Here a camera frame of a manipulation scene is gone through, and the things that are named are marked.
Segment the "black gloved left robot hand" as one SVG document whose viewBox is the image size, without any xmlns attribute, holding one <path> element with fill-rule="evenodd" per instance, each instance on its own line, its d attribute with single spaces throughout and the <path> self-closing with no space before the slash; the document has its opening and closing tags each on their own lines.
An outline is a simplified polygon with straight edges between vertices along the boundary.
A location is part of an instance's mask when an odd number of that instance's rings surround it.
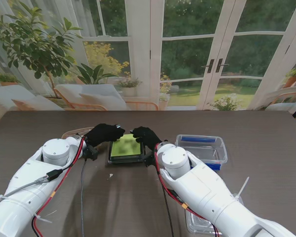
<svg viewBox="0 0 296 237">
<path fill-rule="evenodd" d="M 86 144 L 96 147 L 103 142 L 117 141 L 124 134 L 125 130 L 120 125 L 109 125 L 101 123 L 84 135 Z"/>
</svg>

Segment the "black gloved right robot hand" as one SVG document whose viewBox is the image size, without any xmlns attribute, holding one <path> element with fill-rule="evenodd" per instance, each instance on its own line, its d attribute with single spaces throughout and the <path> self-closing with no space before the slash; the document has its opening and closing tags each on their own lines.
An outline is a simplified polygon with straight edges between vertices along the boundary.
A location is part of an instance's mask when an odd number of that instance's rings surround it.
<svg viewBox="0 0 296 237">
<path fill-rule="evenodd" d="M 136 142 L 143 143 L 150 150 L 154 150 L 156 145 L 162 143 L 158 136 L 148 127 L 137 127 L 130 131 Z"/>
</svg>

